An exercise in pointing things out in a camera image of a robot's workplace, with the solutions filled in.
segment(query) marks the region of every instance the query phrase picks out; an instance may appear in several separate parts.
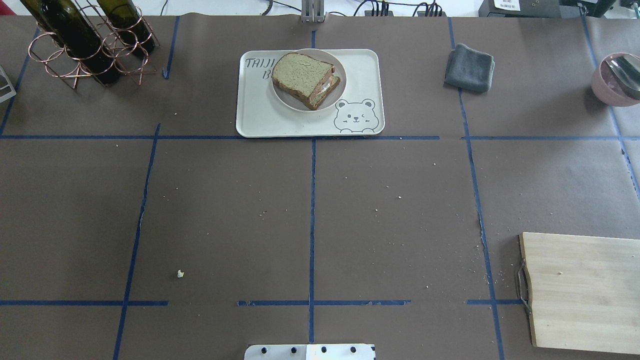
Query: pink cup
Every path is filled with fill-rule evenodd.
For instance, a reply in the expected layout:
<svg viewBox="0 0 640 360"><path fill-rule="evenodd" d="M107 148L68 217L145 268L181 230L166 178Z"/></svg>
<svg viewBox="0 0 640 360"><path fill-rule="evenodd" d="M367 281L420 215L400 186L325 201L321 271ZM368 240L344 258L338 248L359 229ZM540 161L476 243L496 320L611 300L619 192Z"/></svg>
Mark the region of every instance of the pink cup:
<svg viewBox="0 0 640 360"><path fill-rule="evenodd" d="M606 61L617 58L627 53L614 53L608 55L599 64L591 77L591 89L593 93L605 104L611 106L632 106L640 104L640 100L629 97L620 88L616 76L609 68Z"/></svg>

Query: folded towel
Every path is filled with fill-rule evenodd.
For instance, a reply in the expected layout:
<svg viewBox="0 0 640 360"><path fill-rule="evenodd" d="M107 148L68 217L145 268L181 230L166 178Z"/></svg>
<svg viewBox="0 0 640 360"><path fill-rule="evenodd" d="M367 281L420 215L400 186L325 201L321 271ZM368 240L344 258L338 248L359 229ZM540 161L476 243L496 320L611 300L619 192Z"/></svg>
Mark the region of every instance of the folded towel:
<svg viewBox="0 0 640 360"><path fill-rule="evenodd" d="M493 56L458 44L449 54L444 82L475 92L487 92L491 88L494 66Z"/></svg>

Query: wine bottle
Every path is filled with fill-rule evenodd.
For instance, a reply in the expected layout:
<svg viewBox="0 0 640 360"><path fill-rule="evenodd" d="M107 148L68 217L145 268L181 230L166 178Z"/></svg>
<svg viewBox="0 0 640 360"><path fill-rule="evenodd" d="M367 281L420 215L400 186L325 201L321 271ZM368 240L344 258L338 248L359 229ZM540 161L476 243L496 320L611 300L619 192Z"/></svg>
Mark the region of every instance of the wine bottle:
<svg viewBox="0 0 640 360"><path fill-rule="evenodd" d="M87 23L71 0L40 0L40 14L67 46L73 57L103 84L114 83L120 77L110 50L102 45L100 36Z"/></svg>
<svg viewBox="0 0 640 360"><path fill-rule="evenodd" d="M47 25L47 23L43 20L42 15L40 14L40 0L20 0L20 2L24 5L27 11L36 19L38 22L38 26L40 29L43 29L46 32L52 33L53 30ZM60 48L65 46L65 43L60 40L60 37L56 34L52 34L51 38L56 43L56 45Z"/></svg>
<svg viewBox="0 0 640 360"><path fill-rule="evenodd" d="M131 31L131 33L128 31L118 32L125 45L135 45L136 38L138 38L138 42L147 53L150 54L154 50L156 42L151 36L151 31L144 22L139 21L140 14L131 0L98 0L98 4L114 27ZM144 52L135 49L133 55L142 57Z"/></svg>

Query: bear drawing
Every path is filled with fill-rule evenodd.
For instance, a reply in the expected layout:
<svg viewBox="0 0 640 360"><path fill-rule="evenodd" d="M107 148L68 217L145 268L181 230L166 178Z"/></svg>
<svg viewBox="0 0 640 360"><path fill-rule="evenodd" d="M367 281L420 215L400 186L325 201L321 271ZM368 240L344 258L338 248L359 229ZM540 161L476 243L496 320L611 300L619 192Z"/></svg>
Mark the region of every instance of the bear drawing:
<svg viewBox="0 0 640 360"><path fill-rule="evenodd" d="M340 99L335 103L338 109L333 124L340 133L373 133L380 121L373 112L376 106L371 99L362 102L347 102Z"/></svg>

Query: bread slice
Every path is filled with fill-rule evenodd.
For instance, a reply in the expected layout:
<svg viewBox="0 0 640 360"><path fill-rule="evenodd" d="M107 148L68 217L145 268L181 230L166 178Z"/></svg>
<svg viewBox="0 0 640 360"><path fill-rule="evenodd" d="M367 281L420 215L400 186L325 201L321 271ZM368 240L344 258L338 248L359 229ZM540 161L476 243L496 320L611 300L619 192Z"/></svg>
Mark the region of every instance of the bread slice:
<svg viewBox="0 0 640 360"><path fill-rule="evenodd" d="M278 88L300 100L309 109L316 110L340 81L338 77L331 79L334 71L335 67L326 61L293 52L278 60L271 79Z"/></svg>

